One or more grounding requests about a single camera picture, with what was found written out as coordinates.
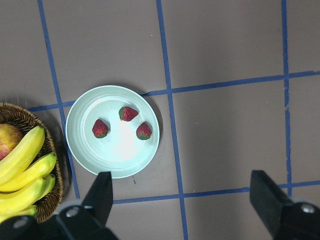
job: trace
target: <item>brown woven basket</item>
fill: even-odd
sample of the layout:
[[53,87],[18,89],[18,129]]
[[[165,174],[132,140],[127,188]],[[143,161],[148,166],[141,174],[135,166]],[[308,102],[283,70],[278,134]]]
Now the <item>brown woven basket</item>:
[[[23,135],[35,126],[41,126],[45,131],[45,140],[35,160],[51,152],[56,153],[54,141],[48,128],[31,111],[11,103],[0,102],[0,124],[14,125],[22,131]],[[64,182],[58,159],[51,173],[55,175],[55,185],[52,191],[35,203],[38,208],[35,217],[39,223],[46,221],[52,216],[64,196]]]

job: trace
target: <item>yellow banana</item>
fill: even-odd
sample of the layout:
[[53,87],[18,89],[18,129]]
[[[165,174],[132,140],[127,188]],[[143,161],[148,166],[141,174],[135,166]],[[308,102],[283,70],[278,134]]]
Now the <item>yellow banana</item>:
[[30,206],[27,206],[26,209],[22,211],[10,213],[10,214],[0,214],[0,223],[14,216],[25,216],[25,215],[33,216],[37,213],[37,211],[38,209],[36,205],[30,205]]
[[55,186],[56,184],[56,177],[53,174],[49,174],[45,177],[45,189],[42,193],[41,197],[39,197],[39,200],[42,199],[45,195],[47,195]]
[[35,159],[45,141],[45,130],[36,126],[0,161],[0,186],[19,176]]
[[17,191],[36,178],[47,176],[54,169],[56,160],[57,156],[54,152],[40,157],[19,176],[1,185],[0,192]]
[[24,188],[13,193],[0,194],[0,214],[12,214],[34,204],[45,191],[46,179],[38,177]]

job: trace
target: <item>plate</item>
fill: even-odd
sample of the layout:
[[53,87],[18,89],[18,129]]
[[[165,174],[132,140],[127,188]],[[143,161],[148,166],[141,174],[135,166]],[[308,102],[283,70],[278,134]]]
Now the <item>plate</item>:
[[[119,109],[130,106],[138,111],[131,121],[119,118]],[[97,119],[109,128],[104,138],[92,132]],[[136,136],[138,126],[147,122],[152,130],[148,140]],[[125,178],[144,169],[156,154],[160,131],[157,117],[136,92],[116,85],[95,87],[72,105],[65,125],[66,141],[73,157],[89,172],[111,172],[113,179]]]

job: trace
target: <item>red apple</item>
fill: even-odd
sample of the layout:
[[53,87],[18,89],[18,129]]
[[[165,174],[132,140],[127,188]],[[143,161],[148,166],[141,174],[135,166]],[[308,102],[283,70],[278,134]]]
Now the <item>red apple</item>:
[[23,137],[22,132],[16,126],[0,124],[0,161],[18,145]]

